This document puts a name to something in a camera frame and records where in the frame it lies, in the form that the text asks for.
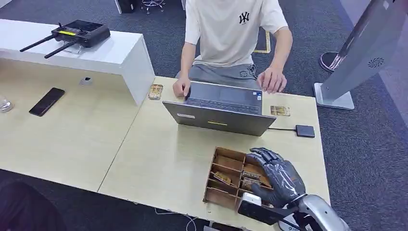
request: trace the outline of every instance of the yellow tape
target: yellow tape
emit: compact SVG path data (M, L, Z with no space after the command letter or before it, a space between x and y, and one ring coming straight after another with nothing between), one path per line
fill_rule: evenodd
M209 121L208 123L210 123L210 124L217 124L217 125L224 125L224 126L226 126L226 125L227 125L227 124L218 123L218 122L213 122L213 121Z
M59 31L59 33L61 33L61 34L65 34L65 35L72 35L72 36L74 36L75 35L75 33L72 33L72 32L68 32L68 31Z
M255 53L263 53L263 54L269 54L270 53L270 32L267 30L265 31L265 39L266 39L266 44L267 44L267 49L264 50L254 50Z

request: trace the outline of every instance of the wooden organizer box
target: wooden organizer box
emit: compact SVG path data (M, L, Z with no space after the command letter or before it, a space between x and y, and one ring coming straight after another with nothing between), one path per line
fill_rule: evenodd
M251 190L242 188L242 171L244 170L260 175L261 188L272 190L263 168L255 159L246 157L245 153L217 147L208 173L203 201L230 209L238 209L243 193L253 194ZM216 179L214 177L216 172L221 172L231 178L231 184L228 185Z

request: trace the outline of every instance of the stand base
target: stand base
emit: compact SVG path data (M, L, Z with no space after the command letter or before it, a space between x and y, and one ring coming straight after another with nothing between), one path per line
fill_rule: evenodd
M320 56L320 60L319 60L320 66L324 70L326 70L326 71L328 71L330 73L333 73L334 69L330 68L330 65L333 63L334 59L336 58L336 56L338 54L339 54L338 52L331 52L331 51L322 54Z
M320 89L321 85L322 83L315 83L313 85L313 89L315 91L315 97L316 97L316 104L318 106L338 108L338 109L344 109L344 110L354 109L353 99L351 98L351 94L349 91L346 92L344 95L340 96L335 101L328 101L328 100L324 100L323 96L321 95L321 89Z

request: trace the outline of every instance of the gray carpet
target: gray carpet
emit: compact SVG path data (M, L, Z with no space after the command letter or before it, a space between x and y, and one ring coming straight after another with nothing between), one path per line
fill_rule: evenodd
M313 96L313 83L329 76L318 57L339 50L350 23L338 0L280 3L294 35L285 92ZM185 23L179 0L167 1L163 13L151 15L119 15L113 0L13 0L0 9L0 18L50 24L83 19L143 33L156 74L174 76L179 70ZM271 56L254 55L258 71ZM354 111L318 109L331 204L353 230L408 230L408 130L378 75L352 95ZM158 217L143 205L0 171L3 179L22 179L48 196L70 230L184 230L187 222L179 215Z

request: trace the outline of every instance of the ny logo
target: ny logo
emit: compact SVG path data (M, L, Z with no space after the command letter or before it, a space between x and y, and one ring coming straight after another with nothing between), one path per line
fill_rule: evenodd
M244 25L246 21L249 21L249 13L245 11L245 14L241 13L240 15L240 24Z

